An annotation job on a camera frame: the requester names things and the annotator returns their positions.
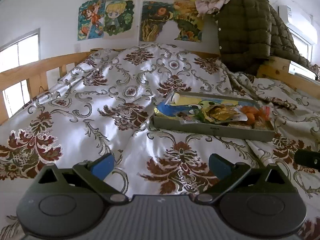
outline jacket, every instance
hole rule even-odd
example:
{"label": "jacket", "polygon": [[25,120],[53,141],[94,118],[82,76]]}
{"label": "jacket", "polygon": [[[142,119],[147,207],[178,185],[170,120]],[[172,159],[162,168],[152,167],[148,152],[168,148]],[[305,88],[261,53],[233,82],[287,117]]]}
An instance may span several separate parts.
{"label": "jacket", "polygon": [[215,19],[221,60],[229,70],[256,75],[269,56],[276,56],[315,72],[268,0],[230,0]]}

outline box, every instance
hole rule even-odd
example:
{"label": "box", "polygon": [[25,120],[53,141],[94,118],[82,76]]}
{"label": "box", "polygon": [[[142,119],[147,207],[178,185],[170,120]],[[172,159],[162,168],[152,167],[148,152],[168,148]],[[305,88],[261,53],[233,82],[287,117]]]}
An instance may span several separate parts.
{"label": "box", "polygon": [[[235,100],[248,102],[260,108],[259,104],[254,100],[234,98],[234,97],[225,97],[212,94],[204,93],[191,93],[191,92],[177,92],[182,96],[194,96],[194,97],[208,97],[208,98],[219,98],[225,100]],[[229,137],[229,138],[238,138],[251,141],[261,141],[261,142],[270,142],[275,136],[275,131],[271,125],[271,122],[268,121],[267,125],[270,130],[249,130],[244,128],[235,128],[228,127],[216,124],[207,124],[207,123],[190,123],[190,124],[181,124],[179,120],[168,119],[165,117],[159,117],[154,114],[154,127],[166,130],[175,130],[188,133],[200,133],[213,136]]]}

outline cartoon eye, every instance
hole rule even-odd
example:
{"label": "cartoon eye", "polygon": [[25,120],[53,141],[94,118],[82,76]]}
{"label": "cartoon eye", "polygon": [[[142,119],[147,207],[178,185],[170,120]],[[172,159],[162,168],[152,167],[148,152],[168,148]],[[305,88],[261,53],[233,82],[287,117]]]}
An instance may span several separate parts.
{"label": "cartoon eye", "polygon": [[201,109],[202,108],[200,105],[188,105],[188,107],[191,107],[193,109]]}

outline ribbed gray surface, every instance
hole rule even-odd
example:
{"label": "ribbed gray surface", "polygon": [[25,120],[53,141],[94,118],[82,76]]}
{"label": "ribbed gray surface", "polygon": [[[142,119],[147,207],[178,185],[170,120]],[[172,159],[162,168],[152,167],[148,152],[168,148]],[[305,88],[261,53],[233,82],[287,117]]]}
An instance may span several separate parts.
{"label": "ribbed gray surface", "polygon": [[[188,196],[135,196],[112,207],[92,231],[74,240],[254,240],[229,228],[212,207]],[[297,236],[283,240],[300,240]]]}

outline white logo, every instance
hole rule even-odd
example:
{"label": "white logo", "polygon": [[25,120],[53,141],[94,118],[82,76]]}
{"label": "white logo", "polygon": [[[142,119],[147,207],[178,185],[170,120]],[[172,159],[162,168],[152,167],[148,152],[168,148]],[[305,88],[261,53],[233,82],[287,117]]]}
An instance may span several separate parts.
{"label": "white logo", "polygon": [[157,201],[162,203],[163,201],[165,201],[165,199],[164,198],[159,198]]}

